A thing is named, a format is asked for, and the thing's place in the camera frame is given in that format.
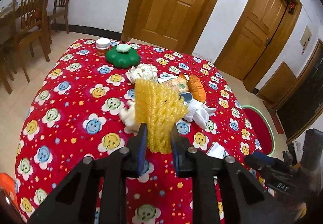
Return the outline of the white tissue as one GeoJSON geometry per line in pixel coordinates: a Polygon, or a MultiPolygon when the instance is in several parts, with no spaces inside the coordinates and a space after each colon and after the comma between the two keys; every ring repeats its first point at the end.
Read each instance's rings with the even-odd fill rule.
{"type": "Polygon", "coordinates": [[[210,117],[216,112],[215,107],[207,107],[204,103],[193,99],[189,103],[185,103],[187,106],[187,114],[183,117],[187,122],[195,122],[202,129],[206,129],[206,123],[210,117]]]}

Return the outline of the orange snack wrapper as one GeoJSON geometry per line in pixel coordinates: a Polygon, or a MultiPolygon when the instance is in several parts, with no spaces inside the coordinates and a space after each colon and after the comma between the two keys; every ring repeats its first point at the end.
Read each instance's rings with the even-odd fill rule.
{"type": "Polygon", "coordinates": [[[190,75],[188,80],[189,92],[193,99],[204,103],[206,101],[206,92],[201,80],[196,75],[190,75]]]}

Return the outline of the white paper scrap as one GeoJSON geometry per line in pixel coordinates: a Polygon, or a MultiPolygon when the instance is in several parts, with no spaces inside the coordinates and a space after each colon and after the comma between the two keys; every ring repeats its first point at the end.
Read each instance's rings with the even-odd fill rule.
{"type": "Polygon", "coordinates": [[[212,158],[223,159],[227,154],[225,148],[218,142],[213,142],[206,154],[212,158]]]}

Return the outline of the light blue plastic piece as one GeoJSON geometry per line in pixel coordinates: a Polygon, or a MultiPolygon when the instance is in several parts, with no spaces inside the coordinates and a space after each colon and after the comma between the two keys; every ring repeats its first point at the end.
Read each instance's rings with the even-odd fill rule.
{"type": "Polygon", "coordinates": [[[193,95],[190,92],[180,93],[179,96],[182,97],[186,103],[190,103],[194,100],[193,95]]]}

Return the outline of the orange round object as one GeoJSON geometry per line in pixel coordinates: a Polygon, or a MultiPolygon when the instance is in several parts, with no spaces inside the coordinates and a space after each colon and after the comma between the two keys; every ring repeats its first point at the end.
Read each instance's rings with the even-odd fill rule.
{"type": "Polygon", "coordinates": [[[15,193],[14,179],[8,174],[0,173],[0,187],[5,190],[10,200],[13,202],[16,210],[18,210],[18,202],[15,193]]]}

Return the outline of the biscuit packet wrapper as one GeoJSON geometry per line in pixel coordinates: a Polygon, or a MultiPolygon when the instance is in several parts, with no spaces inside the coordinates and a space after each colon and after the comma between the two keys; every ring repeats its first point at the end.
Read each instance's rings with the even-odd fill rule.
{"type": "Polygon", "coordinates": [[[162,85],[172,89],[174,92],[177,92],[179,94],[189,91],[187,79],[183,74],[179,75],[176,78],[163,82],[162,85]]]}

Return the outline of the wooden door right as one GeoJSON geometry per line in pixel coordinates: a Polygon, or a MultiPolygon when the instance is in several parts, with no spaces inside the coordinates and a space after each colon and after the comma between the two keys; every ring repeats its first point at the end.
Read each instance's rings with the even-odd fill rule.
{"type": "Polygon", "coordinates": [[[252,92],[286,45],[301,8],[300,0],[248,0],[215,66],[252,92]]]}

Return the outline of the wooden door centre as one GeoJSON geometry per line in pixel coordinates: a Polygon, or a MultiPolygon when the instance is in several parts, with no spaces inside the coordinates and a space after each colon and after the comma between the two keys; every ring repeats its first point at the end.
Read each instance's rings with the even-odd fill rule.
{"type": "Polygon", "coordinates": [[[121,40],[192,54],[218,0],[129,0],[121,40]]]}

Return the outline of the white paper wad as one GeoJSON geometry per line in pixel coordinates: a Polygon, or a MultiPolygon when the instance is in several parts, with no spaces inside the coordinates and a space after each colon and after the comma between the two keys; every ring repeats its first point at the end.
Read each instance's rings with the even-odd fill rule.
{"type": "Polygon", "coordinates": [[[127,134],[137,135],[140,125],[135,120],[135,101],[127,101],[128,108],[121,108],[119,111],[119,118],[125,125],[124,132],[127,134]]]}

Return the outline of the cream paper ball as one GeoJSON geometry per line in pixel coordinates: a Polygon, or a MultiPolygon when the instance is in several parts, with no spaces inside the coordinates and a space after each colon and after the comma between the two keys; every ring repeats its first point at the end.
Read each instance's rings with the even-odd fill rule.
{"type": "Polygon", "coordinates": [[[127,79],[135,84],[137,79],[150,80],[153,82],[158,81],[158,69],[154,65],[141,63],[137,67],[132,67],[125,73],[127,79]]]}

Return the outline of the yellow foam net wrap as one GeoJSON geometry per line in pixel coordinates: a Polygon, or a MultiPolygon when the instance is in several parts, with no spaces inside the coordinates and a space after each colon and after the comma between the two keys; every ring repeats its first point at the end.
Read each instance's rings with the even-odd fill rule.
{"type": "Polygon", "coordinates": [[[135,121],[147,125],[147,147],[170,154],[173,126],[188,113],[184,99],[169,87],[151,80],[135,81],[135,121]]]}

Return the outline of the wooden chair far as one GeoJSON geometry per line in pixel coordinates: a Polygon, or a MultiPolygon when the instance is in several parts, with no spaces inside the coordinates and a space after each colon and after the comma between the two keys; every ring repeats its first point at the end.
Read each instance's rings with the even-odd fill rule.
{"type": "Polygon", "coordinates": [[[54,23],[54,29],[57,31],[57,18],[63,17],[65,22],[65,31],[69,34],[68,25],[68,7],[69,0],[54,0],[53,12],[48,16],[49,30],[51,30],[51,22],[54,23]]]}

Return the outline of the wooden chair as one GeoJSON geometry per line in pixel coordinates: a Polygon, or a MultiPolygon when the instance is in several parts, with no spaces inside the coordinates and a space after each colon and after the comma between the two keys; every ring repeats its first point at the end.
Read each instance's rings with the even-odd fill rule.
{"type": "Polygon", "coordinates": [[[36,40],[42,47],[46,62],[49,62],[47,0],[13,0],[12,32],[10,38],[5,41],[4,47],[16,51],[28,82],[30,78],[26,71],[22,51],[36,40]]]}
{"type": "Polygon", "coordinates": [[[69,0],[54,0],[53,12],[48,16],[49,30],[51,30],[51,22],[54,23],[54,29],[57,31],[57,18],[63,17],[65,22],[65,31],[69,34],[68,25],[68,7],[69,0]]]}

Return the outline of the green flower-shaped container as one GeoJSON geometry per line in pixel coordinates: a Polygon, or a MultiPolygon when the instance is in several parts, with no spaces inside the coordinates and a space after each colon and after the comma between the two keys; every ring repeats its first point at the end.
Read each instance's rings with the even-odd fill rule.
{"type": "Polygon", "coordinates": [[[141,57],[136,49],[132,48],[127,43],[113,46],[112,49],[106,52],[106,60],[118,69],[127,69],[128,67],[137,66],[141,57]]]}

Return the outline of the low wooden cabinet door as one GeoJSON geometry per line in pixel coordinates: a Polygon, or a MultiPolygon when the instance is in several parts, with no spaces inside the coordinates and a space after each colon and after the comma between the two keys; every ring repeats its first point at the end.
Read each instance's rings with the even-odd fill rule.
{"type": "Polygon", "coordinates": [[[257,93],[257,97],[276,105],[296,83],[297,78],[286,62],[282,62],[271,78],[257,93]]]}

